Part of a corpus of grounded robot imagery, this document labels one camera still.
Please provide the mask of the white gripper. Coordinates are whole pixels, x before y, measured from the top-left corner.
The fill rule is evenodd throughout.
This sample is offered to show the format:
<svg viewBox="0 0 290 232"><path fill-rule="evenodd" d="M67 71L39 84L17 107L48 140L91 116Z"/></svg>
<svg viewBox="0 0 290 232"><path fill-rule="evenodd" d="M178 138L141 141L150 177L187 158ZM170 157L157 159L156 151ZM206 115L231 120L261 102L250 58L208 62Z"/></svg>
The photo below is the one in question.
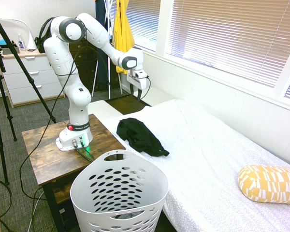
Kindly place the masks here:
<svg viewBox="0 0 290 232"><path fill-rule="evenodd" d="M137 94L136 96L137 101L139 101L142 98L144 94L143 89L148 88L146 78L147 73L143 69L141 70L130 69L127 72L127 81L138 88L138 91L135 92L135 94Z"/></svg>

